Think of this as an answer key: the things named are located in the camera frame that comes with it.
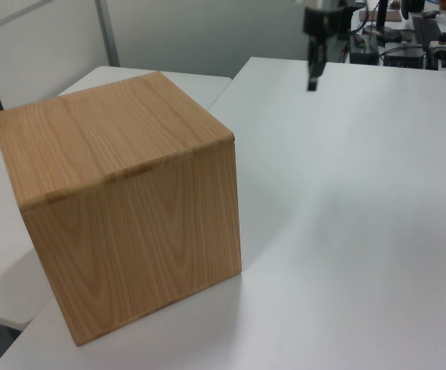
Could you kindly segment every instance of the black cable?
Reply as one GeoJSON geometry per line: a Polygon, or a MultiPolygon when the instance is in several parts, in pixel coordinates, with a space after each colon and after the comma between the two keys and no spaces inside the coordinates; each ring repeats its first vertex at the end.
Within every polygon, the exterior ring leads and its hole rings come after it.
{"type": "Polygon", "coordinates": [[[423,46],[399,46],[398,48],[393,48],[387,50],[386,52],[382,52],[379,56],[385,56],[387,54],[391,54],[392,52],[400,52],[401,50],[407,49],[423,49],[423,46]]]}
{"type": "Polygon", "coordinates": [[[374,16],[375,16],[375,11],[378,9],[379,4],[380,4],[380,1],[375,5],[375,8],[374,8],[374,10],[373,10],[372,13],[371,13],[370,30],[372,30],[373,27],[374,27],[374,16]]]}
{"type": "Polygon", "coordinates": [[[365,0],[364,6],[366,8],[365,9],[366,14],[365,14],[363,22],[361,24],[359,24],[359,26],[356,28],[356,32],[360,31],[368,22],[368,16],[369,16],[370,12],[368,11],[368,1],[367,0],[365,0]]]}

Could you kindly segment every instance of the white table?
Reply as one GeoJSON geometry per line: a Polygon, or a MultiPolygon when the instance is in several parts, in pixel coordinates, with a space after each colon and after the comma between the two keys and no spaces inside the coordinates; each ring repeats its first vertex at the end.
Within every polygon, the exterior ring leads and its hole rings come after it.
{"type": "MultiPolygon", "coordinates": [[[[149,72],[152,71],[99,67],[63,93],[149,72]]],[[[205,109],[231,82],[227,77],[164,74],[205,109]]],[[[0,324],[24,329],[51,297],[51,288],[22,222],[0,152],[0,324]]]]}
{"type": "Polygon", "coordinates": [[[446,80],[306,84],[251,59],[210,109],[236,137],[241,276],[81,348],[52,299],[0,370],[446,368],[446,80]]]}

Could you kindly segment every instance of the wooden cube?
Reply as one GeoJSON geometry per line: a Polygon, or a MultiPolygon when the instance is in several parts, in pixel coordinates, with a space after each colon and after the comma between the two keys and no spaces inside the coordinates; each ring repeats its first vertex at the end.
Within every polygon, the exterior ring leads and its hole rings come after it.
{"type": "Polygon", "coordinates": [[[233,134],[161,73],[2,111],[0,147],[77,345],[241,272],[233,134]]]}

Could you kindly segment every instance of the box top face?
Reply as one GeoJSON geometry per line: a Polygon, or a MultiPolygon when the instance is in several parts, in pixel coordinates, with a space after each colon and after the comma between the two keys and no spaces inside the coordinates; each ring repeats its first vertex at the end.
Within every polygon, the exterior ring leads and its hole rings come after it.
{"type": "Polygon", "coordinates": [[[0,112],[21,212],[233,141],[160,72],[0,112]]]}

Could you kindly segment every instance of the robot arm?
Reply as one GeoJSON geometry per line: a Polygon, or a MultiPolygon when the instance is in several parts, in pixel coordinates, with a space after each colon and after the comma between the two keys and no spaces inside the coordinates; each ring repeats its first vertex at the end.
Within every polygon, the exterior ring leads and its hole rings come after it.
{"type": "Polygon", "coordinates": [[[305,8],[303,31],[309,35],[308,91],[317,89],[318,78],[322,76],[327,61],[326,40],[337,34],[343,10],[343,8],[333,11],[305,8]]]}

